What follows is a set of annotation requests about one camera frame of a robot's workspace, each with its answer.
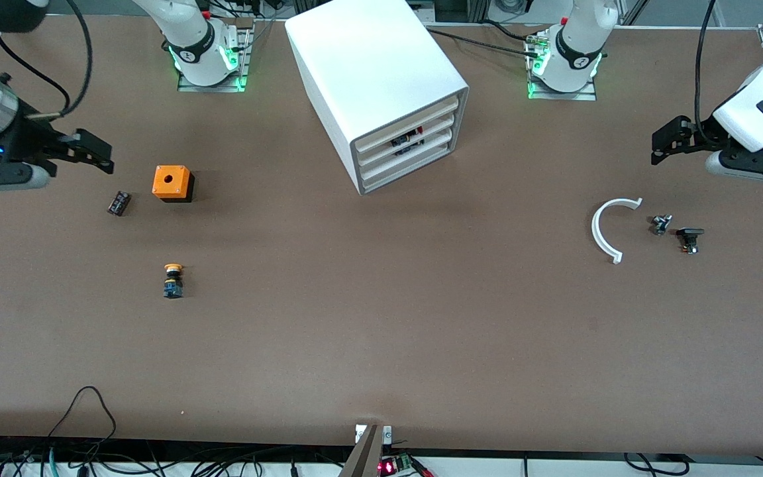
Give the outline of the white drawer tray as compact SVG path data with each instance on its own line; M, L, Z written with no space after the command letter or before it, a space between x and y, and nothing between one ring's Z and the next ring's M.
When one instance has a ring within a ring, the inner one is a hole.
M367 184L397 180L400 176L427 165L435 160L437 155L446 154L450 141L451 132L448 128L432 133L428 138L406 146L405 153L400 149L382 153L378 159L372 159L366 165L360 166L360 177Z
M358 165L367 167L369 165L376 164L383 159L387 159L390 156L405 154L408 150L427 144L427 142L433 140L434 136L437 136L438 134L443 136L444 134L448 133L453 126L454 115L450 113L445 117L431 121L428 124L427 129L423 130L421 136L416 136L408 144L402 144L396 148L391 147L391 143L384 144L372 148L366 153L358 153Z
M400 138L403 134L411 133L417 130L426 130L431 121L457 111L460 100L457 96L449 97L435 105L431 105L422 111L408 115L399 121L382 127L380 130L370 133L364 138L355 141L355 148L358 153L366 153L379 145L390 144L394 139Z
M388 154L370 165L359 166L356 189L359 194L372 193L406 175L432 165L449 155L448 144L414 147L405 154Z

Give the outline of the white drawer cabinet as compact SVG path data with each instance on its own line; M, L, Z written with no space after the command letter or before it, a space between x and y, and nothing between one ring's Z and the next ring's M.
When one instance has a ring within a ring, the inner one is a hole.
M330 0L285 22L306 94L356 188L355 141L469 87L406 0Z

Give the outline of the orange box with hole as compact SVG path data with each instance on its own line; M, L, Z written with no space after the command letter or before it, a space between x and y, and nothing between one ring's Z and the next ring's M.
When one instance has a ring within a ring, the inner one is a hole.
M195 175L187 166L159 165L152 178L152 195L164 203L191 203L195 182Z

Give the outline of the white curved plastic arc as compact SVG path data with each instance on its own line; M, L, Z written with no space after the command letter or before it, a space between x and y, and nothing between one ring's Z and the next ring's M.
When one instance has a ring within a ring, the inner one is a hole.
M606 209L612 208L612 207L638 209L639 206L642 205L642 203L644 203L643 198L611 199L606 202L603 202L602 205L600 205L599 208L596 209L596 211L593 214L593 217L591 218L591 224L590 224L591 236L593 237L593 240L596 243L597 247L607 256L611 257L612 264L615 264L615 265L620 264L623 261L623 253L620 250L617 250L617 248L612 247L612 245L609 244L609 242L605 238L605 235L603 235L603 231L601 230L601 218L602 218L603 212L605 212Z

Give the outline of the circuit board red light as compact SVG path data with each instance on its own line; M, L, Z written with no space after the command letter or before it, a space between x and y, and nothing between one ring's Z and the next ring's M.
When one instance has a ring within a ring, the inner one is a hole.
M411 454L400 453L382 458L378 464L378 477L436 477L422 462Z

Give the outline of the small black switch component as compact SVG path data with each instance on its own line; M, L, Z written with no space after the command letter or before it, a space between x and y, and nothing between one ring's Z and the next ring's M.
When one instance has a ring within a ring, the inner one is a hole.
M691 229L691 227L684 227L684 229L678 229L675 235L678 237L682 250L687 254L696 254L699 251L697 247L697 239L705 233L705 229Z

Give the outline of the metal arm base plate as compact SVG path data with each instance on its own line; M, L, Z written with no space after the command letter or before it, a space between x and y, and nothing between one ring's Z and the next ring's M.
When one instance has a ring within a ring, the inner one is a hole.
M559 91L548 85L542 76L548 61L554 57L549 48L548 31L528 35L524 52L533 52L534 58L526 59L528 99L551 99L566 101L595 101L597 99L593 76L588 75L584 87L577 91Z
M250 67L252 43L256 38L254 24L246 28L225 23L217 26L217 19L209 19L215 28L215 39L204 58L194 65L193 75L188 76L188 64L172 54L178 71L178 91L197 93L242 93L246 91Z

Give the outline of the grey mounting post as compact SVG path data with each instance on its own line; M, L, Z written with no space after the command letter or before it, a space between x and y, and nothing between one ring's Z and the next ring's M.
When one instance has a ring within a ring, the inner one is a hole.
M383 425L367 425L360 431L352 452L337 477L379 477L378 465L385 446Z

